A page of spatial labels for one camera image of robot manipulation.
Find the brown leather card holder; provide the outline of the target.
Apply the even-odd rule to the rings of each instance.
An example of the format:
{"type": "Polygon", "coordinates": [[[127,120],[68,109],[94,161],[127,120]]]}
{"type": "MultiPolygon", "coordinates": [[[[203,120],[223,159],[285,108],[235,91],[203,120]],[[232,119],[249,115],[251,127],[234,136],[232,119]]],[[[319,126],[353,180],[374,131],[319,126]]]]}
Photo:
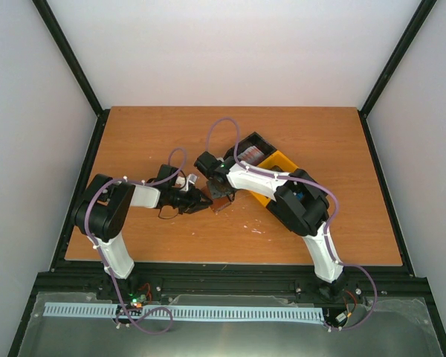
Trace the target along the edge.
{"type": "Polygon", "coordinates": [[[211,199],[212,203],[210,209],[214,214],[224,210],[233,203],[232,196],[224,195],[222,192],[210,189],[208,186],[203,187],[201,191],[205,196],[211,199]]]}

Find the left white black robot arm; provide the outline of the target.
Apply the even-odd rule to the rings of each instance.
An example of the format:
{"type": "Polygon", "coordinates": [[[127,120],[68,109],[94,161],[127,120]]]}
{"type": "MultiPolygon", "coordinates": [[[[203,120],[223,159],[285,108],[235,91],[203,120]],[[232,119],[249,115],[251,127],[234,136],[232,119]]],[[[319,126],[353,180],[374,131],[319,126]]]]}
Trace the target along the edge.
{"type": "Polygon", "coordinates": [[[179,173],[163,164],[155,178],[131,181],[97,174],[78,198],[71,221],[92,242],[107,274],[113,275],[113,289],[123,299],[134,298],[140,281],[131,275],[135,266],[123,239],[123,226],[130,207],[162,210],[166,206],[178,214],[192,214],[209,208],[213,201],[195,186],[198,176],[179,173]]]}

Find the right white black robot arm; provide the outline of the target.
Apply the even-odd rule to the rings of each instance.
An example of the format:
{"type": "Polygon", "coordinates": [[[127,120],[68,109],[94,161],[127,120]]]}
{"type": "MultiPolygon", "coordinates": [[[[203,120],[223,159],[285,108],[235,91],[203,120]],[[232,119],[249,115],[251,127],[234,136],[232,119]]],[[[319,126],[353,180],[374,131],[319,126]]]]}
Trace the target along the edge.
{"type": "Polygon", "coordinates": [[[319,279],[320,295],[333,299],[341,294],[346,278],[330,234],[328,192],[306,171],[266,170],[232,158],[211,158],[208,168],[195,166],[222,193],[248,190],[268,198],[266,209],[303,238],[319,279]]]}

